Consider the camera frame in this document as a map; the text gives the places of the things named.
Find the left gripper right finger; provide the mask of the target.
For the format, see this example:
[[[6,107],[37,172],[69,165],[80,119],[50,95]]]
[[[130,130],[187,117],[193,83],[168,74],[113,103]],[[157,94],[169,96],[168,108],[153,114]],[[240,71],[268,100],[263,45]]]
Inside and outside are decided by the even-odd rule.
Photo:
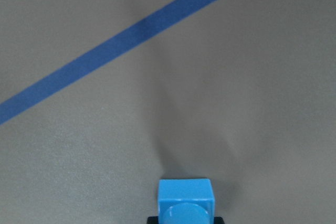
[[[215,224],[224,224],[224,219],[222,217],[215,217]]]

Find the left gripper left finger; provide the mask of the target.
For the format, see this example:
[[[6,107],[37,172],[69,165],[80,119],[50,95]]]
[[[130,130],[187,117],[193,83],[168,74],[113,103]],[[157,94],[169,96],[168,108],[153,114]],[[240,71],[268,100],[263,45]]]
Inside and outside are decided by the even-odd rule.
[[[149,216],[146,220],[146,224],[159,224],[158,216]]]

